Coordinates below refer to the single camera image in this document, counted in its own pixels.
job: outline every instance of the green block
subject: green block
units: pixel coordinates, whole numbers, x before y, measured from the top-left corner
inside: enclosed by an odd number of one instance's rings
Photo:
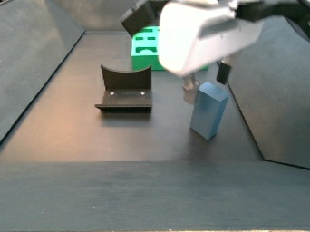
[[[159,30],[159,26],[144,27],[132,37],[131,57],[134,70],[144,69],[148,66],[151,66],[152,70],[164,70],[158,55]]]

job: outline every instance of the gray floor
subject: gray floor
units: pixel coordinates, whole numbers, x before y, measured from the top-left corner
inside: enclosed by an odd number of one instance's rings
[[[212,140],[167,72],[150,115],[95,108],[99,65],[128,70],[128,51],[124,33],[87,33],[1,144],[0,231],[310,230],[310,172],[262,161],[232,98]]]
[[[127,33],[85,34],[3,144],[0,161],[262,160],[232,98],[212,140],[190,129],[192,105],[168,72],[152,72],[151,114],[95,108],[104,91],[100,64],[131,70],[130,49]],[[214,65],[200,72],[200,82],[214,82],[215,71]]]
[[[310,172],[262,161],[3,163],[0,231],[310,229]]]

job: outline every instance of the blue rectangular block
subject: blue rectangular block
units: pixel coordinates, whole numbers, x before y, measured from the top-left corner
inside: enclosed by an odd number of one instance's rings
[[[227,91],[211,83],[207,82],[199,87],[190,128],[207,140],[218,131],[227,99]]]

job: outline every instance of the black holder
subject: black holder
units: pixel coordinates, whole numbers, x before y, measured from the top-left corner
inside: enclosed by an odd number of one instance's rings
[[[151,66],[135,72],[119,72],[103,65],[105,91],[96,108],[108,112],[151,112]]]

